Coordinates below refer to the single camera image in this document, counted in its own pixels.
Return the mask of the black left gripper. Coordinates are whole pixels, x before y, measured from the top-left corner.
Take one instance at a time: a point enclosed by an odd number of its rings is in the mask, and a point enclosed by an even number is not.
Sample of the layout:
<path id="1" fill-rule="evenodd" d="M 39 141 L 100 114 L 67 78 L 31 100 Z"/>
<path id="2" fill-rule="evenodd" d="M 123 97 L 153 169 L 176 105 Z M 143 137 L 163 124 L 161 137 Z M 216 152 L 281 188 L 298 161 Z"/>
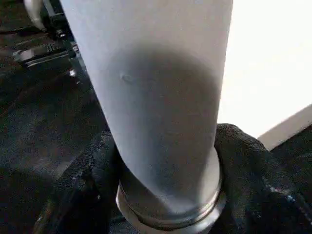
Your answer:
<path id="1" fill-rule="evenodd" d="M 45 33 L 52 42 L 12 54 L 26 67 L 60 58 L 67 58 L 74 67 L 81 66 L 81 55 L 59 0 L 25 0 L 26 12 L 33 23 L 29 29 L 19 29 L 21 35 Z"/>

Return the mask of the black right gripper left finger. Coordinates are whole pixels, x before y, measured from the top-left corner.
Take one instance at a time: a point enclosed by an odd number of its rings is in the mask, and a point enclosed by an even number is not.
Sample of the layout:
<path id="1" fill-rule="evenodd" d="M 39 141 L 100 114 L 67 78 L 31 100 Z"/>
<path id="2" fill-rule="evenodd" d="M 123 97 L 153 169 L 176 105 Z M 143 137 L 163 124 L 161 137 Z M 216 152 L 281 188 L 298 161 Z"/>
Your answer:
<path id="1" fill-rule="evenodd" d="M 109 233 L 120 171 L 112 135 L 97 135 L 58 179 L 39 216 L 39 232 Z"/>

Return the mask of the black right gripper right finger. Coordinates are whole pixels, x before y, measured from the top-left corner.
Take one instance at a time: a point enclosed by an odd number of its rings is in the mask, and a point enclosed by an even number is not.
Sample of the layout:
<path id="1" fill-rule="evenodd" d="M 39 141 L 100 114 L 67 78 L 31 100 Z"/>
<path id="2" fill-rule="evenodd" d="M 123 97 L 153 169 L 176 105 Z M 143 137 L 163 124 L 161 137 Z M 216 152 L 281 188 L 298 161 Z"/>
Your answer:
<path id="1" fill-rule="evenodd" d="M 227 203 L 216 234 L 310 234 L 312 208 L 290 176 L 256 138 L 218 124 L 215 149 Z"/>

